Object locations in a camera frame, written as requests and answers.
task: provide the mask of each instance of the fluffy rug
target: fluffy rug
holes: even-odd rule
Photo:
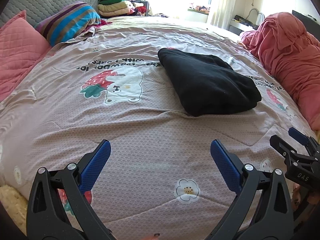
[[[0,187],[0,201],[18,228],[26,235],[28,201],[13,187]]]

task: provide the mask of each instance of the gray quilted pillow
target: gray quilted pillow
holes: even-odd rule
[[[98,12],[98,0],[9,0],[0,15],[0,27],[22,10],[27,11],[27,21],[35,27],[42,20],[77,1],[91,5]]]

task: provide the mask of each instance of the green clothing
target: green clothing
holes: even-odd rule
[[[122,2],[122,1],[126,1],[126,0],[104,0],[104,1],[99,2],[99,4],[109,5],[109,4],[114,4],[114,3],[118,3],[118,2]]]

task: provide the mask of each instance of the pillow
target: pillow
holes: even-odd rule
[[[100,16],[95,9],[84,2],[75,2],[40,22],[36,30],[47,39],[51,46],[54,46],[75,38],[88,25],[100,23]]]
[[[50,48],[45,38],[26,21],[26,11],[18,13],[0,29],[0,102]]]
[[[27,11],[27,22],[35,27],[63,7],[77,1],[85,2],[98,11],[98,0],[9,0],[0,15],[0,27],[22,10]]]

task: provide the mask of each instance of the pink blanket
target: pink blanket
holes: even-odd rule
[[[320,130],[320,43],[290,13],[270,15],[257,31],[242,33],[247,49],[259,58],[298,104],[313,130]]]

